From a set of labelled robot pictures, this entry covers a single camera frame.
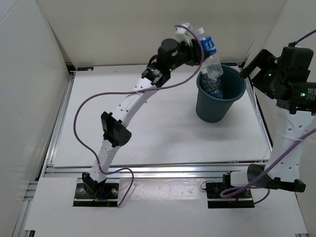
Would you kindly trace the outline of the clear bottle blue label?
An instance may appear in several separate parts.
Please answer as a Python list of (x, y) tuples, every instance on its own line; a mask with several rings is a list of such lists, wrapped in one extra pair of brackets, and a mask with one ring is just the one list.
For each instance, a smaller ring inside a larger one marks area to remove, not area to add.
[(210, 94), (213, 97), (216, 97), (218, 99), (223, 99), (223, 90), (222, 90), (222, 87), (221, 87), (220, 79), (219, 78), (211, 79), (210, 86), (211, 86)]
[(217, 54), (217, 48), (211, 36), (209, 36), (202, 27), (197, 29), (197, 36), (202, 44), (203, 49), (209, 53), (204, 60), (202, 69), (203, 74), (207, 74), (210, 79), (217, 79), (223, 74), (220, 60)]

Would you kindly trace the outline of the clear unlabelled plastic bottle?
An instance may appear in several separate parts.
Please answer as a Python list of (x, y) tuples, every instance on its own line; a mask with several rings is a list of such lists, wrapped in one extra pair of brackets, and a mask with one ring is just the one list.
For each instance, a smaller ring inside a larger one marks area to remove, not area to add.
[(208, 94), (212, 94), (216, 91), (216, 83), (214, 79), (210, 78), (206, 70), (201, 70), (201, 84), (203, 89)]

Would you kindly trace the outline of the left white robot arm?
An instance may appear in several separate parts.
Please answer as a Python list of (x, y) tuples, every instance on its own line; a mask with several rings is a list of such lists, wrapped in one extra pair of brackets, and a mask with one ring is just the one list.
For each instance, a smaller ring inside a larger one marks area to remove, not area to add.
[(109, 167), (118, 150), (129, 142), (132, 133), (127, 127), (138, 110), (156, 92), (167, 89), (165, 84), (173, 70), (182, 65), (201, 66), (207, 55), (198, 39), (189, 42), (163, 40), (134, 89), (124, 93), (125, 99), (115, 109), (101, 114), (103, 140), (100, 151), (97, 153), (84, 145), (96, 158), (93, 167), (82, 174), (84, 189), (91, 197), (100, 198), (106, 194), (105, 182), (111, 174)]

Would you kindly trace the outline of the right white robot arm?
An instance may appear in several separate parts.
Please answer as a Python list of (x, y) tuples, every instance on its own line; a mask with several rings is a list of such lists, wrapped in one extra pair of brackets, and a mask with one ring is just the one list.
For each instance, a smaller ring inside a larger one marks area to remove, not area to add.
[(294, 46), (284, 47), (280, 57), (262, 49), (240, 72), (245, 79), (259, 68), (251, 83), (276, 100), (277, 126), (268, 162), (253, 163), (246, 170), (228, 174), (229, 181), (222, 184), (220, 197), (232, 198), (248, 188), (305, 191), (300, 160), (304, 140), (316, 131), (309, 129), (316, 117), (316, 84), (308, 81), (313, 55), (309, 48)]

